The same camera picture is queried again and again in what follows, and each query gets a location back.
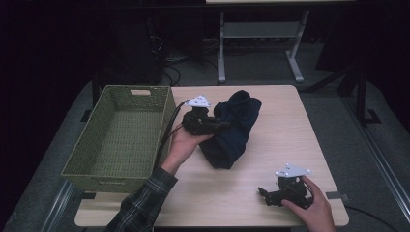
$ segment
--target table top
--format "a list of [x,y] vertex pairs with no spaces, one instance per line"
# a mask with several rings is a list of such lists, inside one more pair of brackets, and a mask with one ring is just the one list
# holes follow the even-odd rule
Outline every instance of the table top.
[[[303,223],[284,207],[267,206],[258,187],[278,190],[275,172],[287,163],[310,169],[309,176],[323,192],[337,191],[329,167],[295,87],[213,86],[173,87],[176,104],[204,95],[212,104],[246,90],[262,101],[247,149],[229,170],[214,169],[199,147],[180,167],[179,179],[165,200],[157,227],[173,226],[296,226]],[[190,111],[183,107],[178,124]],[[106,226],[119,211],[122,193],[99,192],[93,200],[83,199],[75,217],[79,226]],[[348,223],[340,199],[329,200],[336,225]]]

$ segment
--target plaid sleeve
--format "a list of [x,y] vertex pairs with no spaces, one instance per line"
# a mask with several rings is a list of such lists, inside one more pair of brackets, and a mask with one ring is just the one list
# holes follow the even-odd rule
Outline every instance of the plaid sleeve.
[[120,212],[104,231],[152,231],[162,204],[177,181],[162,168],[157,168],[137,192],[123,200]]

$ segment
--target wicker basket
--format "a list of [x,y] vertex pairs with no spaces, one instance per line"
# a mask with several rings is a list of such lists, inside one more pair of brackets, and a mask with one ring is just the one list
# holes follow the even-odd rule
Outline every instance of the wicker basket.
[[[170,87],[106,86],[62,176],[86,191],[136,191],[153,172],[175,107]],[[168,150],[169,140],[160,160]]]

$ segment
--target right hand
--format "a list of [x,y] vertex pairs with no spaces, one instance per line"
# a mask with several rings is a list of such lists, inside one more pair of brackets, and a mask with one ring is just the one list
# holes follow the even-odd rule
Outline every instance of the right hand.
[[308,209],[303,209],[293,202],[282,200],[283,206],[295,213],[307,226],[310,232],[335,232],[335,223],[332,217],[332,208],[326,200],[320,188],[308,177],[302,177],[302,180],[311,189],[313,203]]

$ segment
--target white mount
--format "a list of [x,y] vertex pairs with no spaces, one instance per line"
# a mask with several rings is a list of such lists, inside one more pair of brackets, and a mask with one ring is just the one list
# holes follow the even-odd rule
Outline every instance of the white mount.
[[194,107],[210,107],[211,104],[206,100],[205,96],[199,95],[198,97],[185,101],[185,105]]
[[294,166],[290,163],[287,163],[286,166],[281,170],[277,171],[275,174],[279,177],[297,177],[297,176],[305,176],[310,174],[311,171],[309,169],[304,169],[301,167]]

